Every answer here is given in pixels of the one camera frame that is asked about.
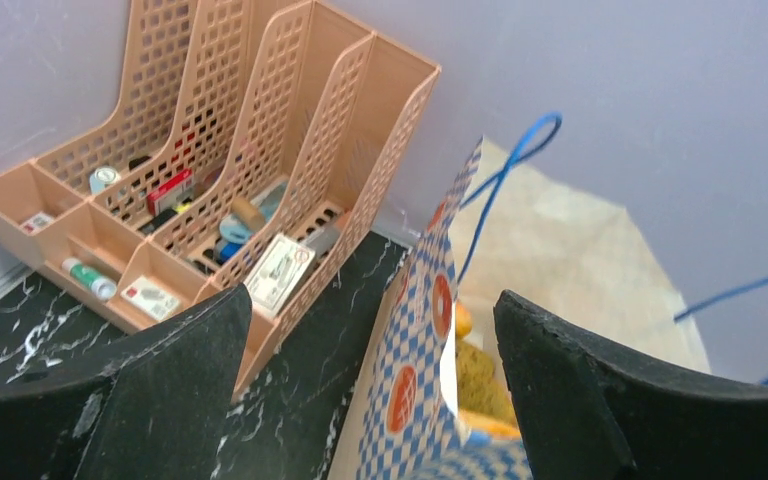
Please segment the red small box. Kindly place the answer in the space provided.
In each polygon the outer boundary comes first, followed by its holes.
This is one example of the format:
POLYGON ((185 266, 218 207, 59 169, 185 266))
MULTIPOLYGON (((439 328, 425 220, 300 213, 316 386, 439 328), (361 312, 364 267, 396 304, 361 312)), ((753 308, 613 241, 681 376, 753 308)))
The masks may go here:
POLYGON ((181 170, 146 197, 149 213, 157 216, 163 210, 174 207, 182 198, 190 195, 193 184, 192 170, 190 168, 181 170))

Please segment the fake herb bread slice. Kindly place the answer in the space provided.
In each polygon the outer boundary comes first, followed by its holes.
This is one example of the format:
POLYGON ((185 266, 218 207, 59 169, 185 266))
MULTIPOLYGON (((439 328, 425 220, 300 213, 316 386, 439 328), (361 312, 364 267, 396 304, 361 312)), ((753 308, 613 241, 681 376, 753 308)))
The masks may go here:
POLYGON ((495 377, 491 357, 471 343, 456 340, 458 406, 511 426, 517 423, 507 386, 495 377))

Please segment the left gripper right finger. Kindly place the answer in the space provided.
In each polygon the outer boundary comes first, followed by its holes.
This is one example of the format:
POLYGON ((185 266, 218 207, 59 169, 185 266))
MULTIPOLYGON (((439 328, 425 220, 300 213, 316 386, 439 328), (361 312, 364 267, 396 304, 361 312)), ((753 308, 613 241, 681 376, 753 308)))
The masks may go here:
POLYGON ((768 386, 690 370, 515 292, 498 350, 537 479, 768 479, 768 386))

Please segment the white stapler box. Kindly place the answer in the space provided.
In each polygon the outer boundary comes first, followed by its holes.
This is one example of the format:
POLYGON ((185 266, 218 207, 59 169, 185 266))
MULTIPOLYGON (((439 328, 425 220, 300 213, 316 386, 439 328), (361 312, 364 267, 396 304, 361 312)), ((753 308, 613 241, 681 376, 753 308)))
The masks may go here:
POLYGON ((310 270, 316 252, 277 234, 244 280, 254 311, 272 319, 310 270))

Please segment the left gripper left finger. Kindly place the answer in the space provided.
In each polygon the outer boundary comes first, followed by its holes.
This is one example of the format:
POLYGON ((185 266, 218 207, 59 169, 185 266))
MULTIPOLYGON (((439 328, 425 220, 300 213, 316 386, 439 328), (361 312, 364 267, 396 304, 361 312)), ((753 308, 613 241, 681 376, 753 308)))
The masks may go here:
POLYGON ((207 479, 252 320, 243 285, 0 384, 0 479, 207 479))

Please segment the peach plastic file organizer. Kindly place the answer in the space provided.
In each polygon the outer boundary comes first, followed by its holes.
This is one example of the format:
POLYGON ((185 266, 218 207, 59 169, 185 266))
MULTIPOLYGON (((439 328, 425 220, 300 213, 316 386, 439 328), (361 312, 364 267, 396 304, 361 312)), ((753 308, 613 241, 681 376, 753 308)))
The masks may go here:
POLYGON ((99 127, 0 174, 0 243, 126 333, 154 320, 98 300, 78 257, 190 307, 242 282, 277 234, 336 214, 335 245, 277 316, 258 313, 241 394, 370 231, 440 66, 320 1, 135 1, 118 103, 99 127), (89 176, 121 179, 90 193, 89 176), (190 195, 146 197, 185 168, 190 195))

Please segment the blue checkered paper bag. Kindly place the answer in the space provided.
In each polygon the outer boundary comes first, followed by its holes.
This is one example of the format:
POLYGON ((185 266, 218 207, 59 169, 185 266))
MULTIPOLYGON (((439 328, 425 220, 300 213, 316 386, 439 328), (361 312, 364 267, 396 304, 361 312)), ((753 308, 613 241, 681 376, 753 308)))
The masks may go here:
POLYGON ((491 357, 513 404, 493 314, 505 290, 712 375, 695 314, 768 286, 768 276, 686 304, 624 208, 529 165, 561 122, 543 116, 511 152, 477 143, 382 297, 330 478, 537 479, 518 421, 458 406, 457 339, 491 357), (464 338, 455 335, 456 301, 473 316, 464 338))

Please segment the orange fake donut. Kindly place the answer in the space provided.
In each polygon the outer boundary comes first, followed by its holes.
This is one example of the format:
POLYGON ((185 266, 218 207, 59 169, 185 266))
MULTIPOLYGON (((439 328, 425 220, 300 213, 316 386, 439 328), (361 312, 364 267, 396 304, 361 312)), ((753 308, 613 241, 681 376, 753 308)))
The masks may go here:
POLYGON ((460 301, 454 304, 455 335, 464 338, 473 330, 473 316, 470 310, 460 301))

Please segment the green white glue tube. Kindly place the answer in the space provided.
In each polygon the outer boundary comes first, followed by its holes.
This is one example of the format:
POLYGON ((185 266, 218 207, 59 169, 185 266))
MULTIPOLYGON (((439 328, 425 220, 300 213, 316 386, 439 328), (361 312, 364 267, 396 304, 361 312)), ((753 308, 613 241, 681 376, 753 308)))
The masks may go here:
POLYGON ((111 278, 77 258, 64 259, 61 268, 102 302, 110 300, 117 292, 117 284, 111 278))

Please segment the small white card box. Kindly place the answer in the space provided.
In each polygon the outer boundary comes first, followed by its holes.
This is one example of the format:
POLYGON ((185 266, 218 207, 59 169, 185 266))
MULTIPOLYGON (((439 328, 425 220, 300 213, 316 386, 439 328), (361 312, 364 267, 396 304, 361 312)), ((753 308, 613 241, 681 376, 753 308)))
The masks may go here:
POLYGON ((176 295, 145 276, 124 287, 120 296, 157 322, 172 316, 181 305, 176 295))

